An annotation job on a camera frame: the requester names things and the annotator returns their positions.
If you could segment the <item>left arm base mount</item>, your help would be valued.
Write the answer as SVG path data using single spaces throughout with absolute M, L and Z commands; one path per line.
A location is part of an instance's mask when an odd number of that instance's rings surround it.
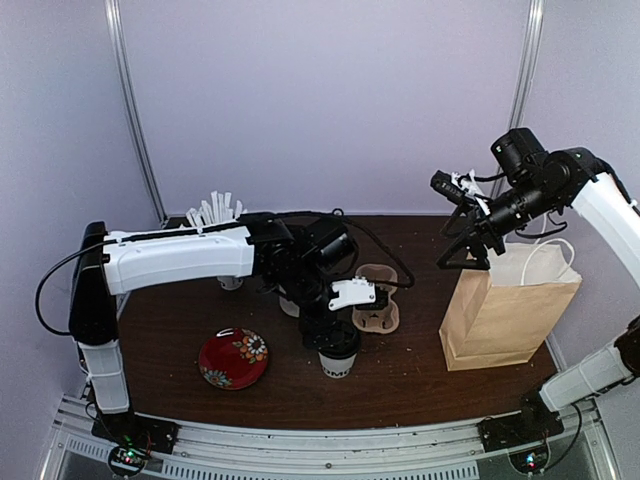
M 171 454 L 178 430 L 179 426 L 175 422 L 126 412 L 99 413 L 91 433 L 95 437 L 110 440 L 123 447 L 134 447 L 144 452 Z

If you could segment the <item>white paper coffee cup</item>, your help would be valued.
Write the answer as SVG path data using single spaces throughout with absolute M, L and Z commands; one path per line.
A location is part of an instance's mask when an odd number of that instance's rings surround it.
M 350 374 L 357 354 L 354 353 L 351 356 L 344 358 L 333 358 L 319 352 L 318 357 L 321 369 L 326 376 L 332 379 L 341 379 Z

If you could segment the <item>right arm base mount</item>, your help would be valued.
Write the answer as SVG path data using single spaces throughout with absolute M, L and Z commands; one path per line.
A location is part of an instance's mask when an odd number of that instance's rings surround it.
M 558 412 L 551 412 L 540 400 L 530 399 L 524 400 L 519 412 L 486 417 L 477 428 L 485 452 L 543 442 L 564 432 Z

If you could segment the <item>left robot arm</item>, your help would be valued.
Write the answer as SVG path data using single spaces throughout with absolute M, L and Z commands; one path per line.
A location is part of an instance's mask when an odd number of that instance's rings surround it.
M 357 279 L 333 283 L 328 272 L 356 251 L 342 220 L 318 214 L 307 226 L 279 214 L 241 216 L 209 227 L 143 233 L 89 225 L 72 283 L 69 331 L 85 361 L 106 429 L 123 444 L 137 442 L 144 424 L 131 410 L 119 346 L 116 298 L 150 286 L 217 277 L 260 277 L 299 309 L 304 345 L 318 352 L 327 375 L 348 373 L 360 335 L 338 310 L 367 300 Z

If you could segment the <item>black plastic cup lid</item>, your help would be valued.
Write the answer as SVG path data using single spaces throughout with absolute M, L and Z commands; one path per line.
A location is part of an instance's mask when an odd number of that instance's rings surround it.
M 360 346 L 359 330 L 351 323 L 339 322 L 314 338 L 313 349 L 327 358 L 345 360 L 356 355 Z

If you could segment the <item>cardboard cup carrier tray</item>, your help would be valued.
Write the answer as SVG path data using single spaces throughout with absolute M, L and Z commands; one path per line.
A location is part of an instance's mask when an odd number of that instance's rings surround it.
M 396 283 L 398 274 L 394 268 L 383 264 L 363 264 L 356 270 L 356 275 L 370 281 L 390 281 Z M 392 296 L 397 291 L 395 286 L 382 285 L 381 289 L 387 294 L 387 304 L 384 307 L 367 307 L 352 310 L 353 325 L 365 333 L 391 334 L 400 325 L 400 312 Z

